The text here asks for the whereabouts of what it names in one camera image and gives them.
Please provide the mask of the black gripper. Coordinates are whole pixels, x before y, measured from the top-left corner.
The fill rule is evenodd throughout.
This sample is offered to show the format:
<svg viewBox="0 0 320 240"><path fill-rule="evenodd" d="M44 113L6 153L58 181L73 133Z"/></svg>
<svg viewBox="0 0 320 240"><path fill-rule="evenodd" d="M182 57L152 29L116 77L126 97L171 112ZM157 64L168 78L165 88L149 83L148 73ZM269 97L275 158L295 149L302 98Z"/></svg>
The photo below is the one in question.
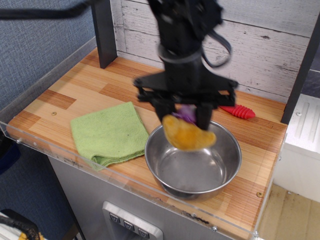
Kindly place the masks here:
<svg viewBox="0 0 320 240"><path fill-rule="evenodd" d="M195 124L207 130L213 108L235 105L238 83L209 71L201 57L160 59L164 71L133 82L138 88L138 100L150 103L159 120L175 113L175 104L195 105Z"/></svg>

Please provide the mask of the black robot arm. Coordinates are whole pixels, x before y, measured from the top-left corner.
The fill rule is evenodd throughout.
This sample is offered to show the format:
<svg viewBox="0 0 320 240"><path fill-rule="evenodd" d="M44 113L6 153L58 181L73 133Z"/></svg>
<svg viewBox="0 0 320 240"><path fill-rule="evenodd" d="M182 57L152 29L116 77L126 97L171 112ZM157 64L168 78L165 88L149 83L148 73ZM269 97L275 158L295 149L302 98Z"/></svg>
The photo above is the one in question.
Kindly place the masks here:
<svg viewBox="0 0 320 240"><path fill-rule="evenodd" d="M194 105L195 124L207 130L212 111L235 105L238 82L209 71L202 44L206 36L231 45L214 31L222 23L222 7L215 0L150 0L160 36L158 56L164 71L134 80L138 99L149 102L162 120L176 104Z"/></svg>

